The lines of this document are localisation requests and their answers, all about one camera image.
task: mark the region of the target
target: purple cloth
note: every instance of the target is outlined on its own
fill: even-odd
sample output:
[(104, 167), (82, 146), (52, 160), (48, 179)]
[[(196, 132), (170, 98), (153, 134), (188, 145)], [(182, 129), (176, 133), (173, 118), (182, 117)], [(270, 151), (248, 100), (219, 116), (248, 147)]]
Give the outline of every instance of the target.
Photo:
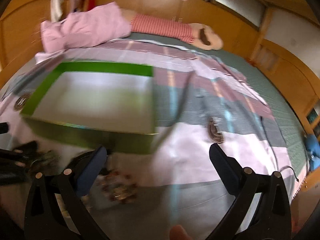
[(119, 6), (109, 3), (88, 12), (70, 13), (61, 22), (41, 23), (41, 39), (48, 53), (61, 49), (93, 47), (112, 39), (129, 36), (131, 24), (122, 17)]

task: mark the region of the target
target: blue object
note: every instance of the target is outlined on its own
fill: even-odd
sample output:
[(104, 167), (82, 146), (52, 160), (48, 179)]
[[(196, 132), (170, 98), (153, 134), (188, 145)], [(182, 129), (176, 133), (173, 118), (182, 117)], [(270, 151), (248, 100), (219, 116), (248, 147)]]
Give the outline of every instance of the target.
[(308, 134), (305, 140), (307, 151), (310, 153), (310, 170), (314, 171), (320, 166), (320, 146), (314, 134)]

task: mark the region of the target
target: mattress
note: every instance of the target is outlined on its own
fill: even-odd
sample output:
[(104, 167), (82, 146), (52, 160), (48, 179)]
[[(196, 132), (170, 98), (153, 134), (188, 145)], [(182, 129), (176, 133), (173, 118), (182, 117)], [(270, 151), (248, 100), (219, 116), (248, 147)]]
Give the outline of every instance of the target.
[(257, 68), (247, 63), (244, 58), (233, 53), (221, 50), (202, 50), (186, 44), (178, 39), (162, 37), (157, 35), (131, 33), (128, 39), (153, 40), (164, 44), (184, 46), (209, 56), (220, 58), (226, 65), (235, 68), (244, 74), (249, 85), (257, 91), (269, 104), (273, 116), (280, 128), (283, 138), (287, 144), (288, 154), (292, 168), (298, 175), (307, 161), (307, 152), (303, 142), (303, 127), (294, 111), (277, 90), (277, 88)]

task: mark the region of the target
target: window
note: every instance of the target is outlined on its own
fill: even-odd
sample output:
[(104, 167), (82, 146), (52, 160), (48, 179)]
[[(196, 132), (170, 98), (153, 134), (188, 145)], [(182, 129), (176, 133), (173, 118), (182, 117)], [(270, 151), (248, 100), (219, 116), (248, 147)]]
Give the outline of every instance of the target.
[(260, 26), (266, 7), (258, 0), (215, 0)]

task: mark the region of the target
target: metal pin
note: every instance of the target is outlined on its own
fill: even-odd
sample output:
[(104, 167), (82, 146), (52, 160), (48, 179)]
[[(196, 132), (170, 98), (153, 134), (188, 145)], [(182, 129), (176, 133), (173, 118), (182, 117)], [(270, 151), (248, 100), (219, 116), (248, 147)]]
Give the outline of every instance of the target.
[(64, 171), (63, 171), (63, 174), (64, 175), (70, 175), (72, 173), (72, 170), (71, 169), (65, 169)]
[(252, 169), (249, 168), (249, 167), (245, 167), (245, 168), (243, 169), (243, 171), (244, 171), (244, 173), (246, 173), (246, 174), (251, 174), (251, 173), (252, 173)]
[(41, 178), (41, 177), (42, 177), (42, 173), (41, 173), (41, 172), (38, 172), (38, 173), (36, 174), (36, 178), (39, 179), (39, 178)]
[(281, 177), (281, 173), (279, 171), (275, 171), (274, 175), (277, 177), (277, 178), (280, 178)]

